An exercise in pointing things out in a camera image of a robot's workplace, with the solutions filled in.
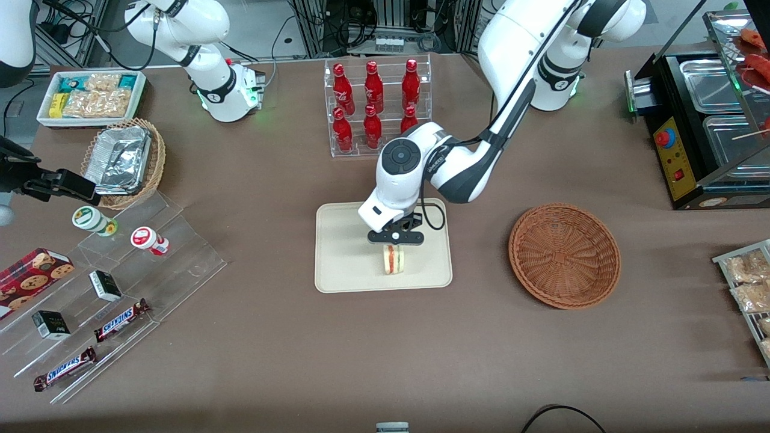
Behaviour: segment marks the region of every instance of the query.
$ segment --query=brown wicker basket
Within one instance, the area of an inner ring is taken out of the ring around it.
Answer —
[[[511,231],[508,258],[525,289],[565,310],[599,304],[621,274],[620,250],[607,227],[565,203],[525,212]]]
[[[123,129],[131,126],[141,126],[147,128],[152,133],[152,143],[150,144],[150,154],[147,157],[147,168],[145,169],[144,185],[142,189],[133,196],[102,196],[102,201],[99,202],[100,207],[106,207],[113,210],[123,210],[129,206],[129,204],[139,201],[143,197],[149,197],[158,188],[160,178],[163,176],[163,164],[166,163],[166,144],[163,142],[163,137],[160,136],[158,130],[144,119],[130,119],[124,120],[115,125],[107,126],[105,129]],[[80,175],[85,175],[85,169],[89,166],[91,160],[91,152],[94,150],[96,144],[96,137],[91,140],[91,146],[85,152],[85,158],[82,164],[80,164]]]

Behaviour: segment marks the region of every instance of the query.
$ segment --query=coca-cola bottle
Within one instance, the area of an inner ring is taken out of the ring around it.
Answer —
[[[401,133],[405,133],[407,129],[417,124],[417,117],[414,116],[414,106],[409,105],[403,111],[403,119],[401,119]]]
[[[383,79],[377,72],[377,62],[367,62],[367,80],[363,84],[367,92],[367,104],[374,105],[379,113],[385,109],[385,92],[383,91]]]
[[[334,107],[332,111],[334,116],[334,123],[332,123],[332,129],[334,130],[334,139],[337,142],[337,146],[342,153],[350,153],[353,151],[353,130],[350,128],[350,124],[345,119],[345,112],[340,107]]]
[[[380,139],[383,136],[383,124],[377,116],[377,109],[373,104],[367,104],[367,117],[363,120],[363,130],[367,134],[367,146],[372,150],[380,148]]]
[[[332,70],[334,71],[334,99],[348,116],[352,116],[356,112],[356,103],[353,102],[353,87],[345,76],[345,68],[337,63]]]
[[[417,60],[407,60],[407,73],[401,81],[401,105],[407,109],[409,105],[417,106],[420,101],[420,76],[417,74]]]

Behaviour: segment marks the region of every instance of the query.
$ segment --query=bottle cap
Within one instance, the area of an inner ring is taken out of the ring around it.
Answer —
[[[131,244],[140,250],[150,248],[158,240],[158,233],[149,227],[140,227],[131,235]]]
[[[342,63],[335,63],[334,66],[332,66],[332,71],[334,71],[334,76],[336,77],[345,75],[345,67],[342,66]]]

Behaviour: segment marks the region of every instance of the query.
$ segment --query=clear acrylic display stand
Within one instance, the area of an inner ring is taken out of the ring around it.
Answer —
[[[428,55],[397,55],[377,57],[377,69],[383,79],[385,92],[385,110],[378,114],[383,125],[383,137],[379,149],[370,149],[367,146],[367,137],[363,131],[364,107],[367,106],[366,93],[363,84],[367,80],[367,67],[359,59],[335,59],[327,60],[324,65],[323,90],[326,95],[326,122],[329,124],[329,143],[332,156],[377,156],[380,149],[387,142],[401,135],[401,119],[403,119],[403,107],[401,105],[401,81],[407,70],[407,60],[417,60],[417,74],[420,76],[420,102],[417,104],[415,116],[422,124],[430,122],[433,118],[433,106],[431,99],[431,72],[430,57]],[[356,103],[356,112],[347,117],[350,128],[353,130],[353,151],[342,153],[334,139],[332,124],[334,118],[332,110],[336,107],[334,99],[334,74],[332,66],[342,63],[345,66],[345,75],[353,87],[353,101]]]
[[[158,327],[185,299],[195,293],[226,262],[199,236],[181,215],[182,209],[156,192],[123,210],[115,219],[118,232],[111,237],[95,233],[86,237],[67,256],[75,270],[66,280],[28,302],[8,317],[0,329],[0,350],[4,372],[32,384],[46,374],[93,346],[98,362],[78,369],[55,382],[43,394],[50,402],[65,403],[131,347]],[[151,227],[169,240],[169,252],[155,256],[136,249],[129,240],[134,229]],[[89,274],[109,272],[122,292],[118,302],[96,296]],[[96,343],[94,330],[145,298],[152,308],[102,343]],[[32,323],[37,310],[58,311],[72,333],[61,341],[40,338]]]

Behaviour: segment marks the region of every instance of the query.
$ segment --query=beige tray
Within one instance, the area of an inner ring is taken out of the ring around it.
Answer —
[[[446,213],[441,200],[435,203]],[[386,275],[382,245],[367,240],[369,227],[358,217],[358,203],[330,203],[316,212],[316,288],[324,293],[446,287],[452,282],[449,231],[423,224],[422,245],[405,246],[403,273]],[[439,210],[426,208],[430,222],[441,222]]]

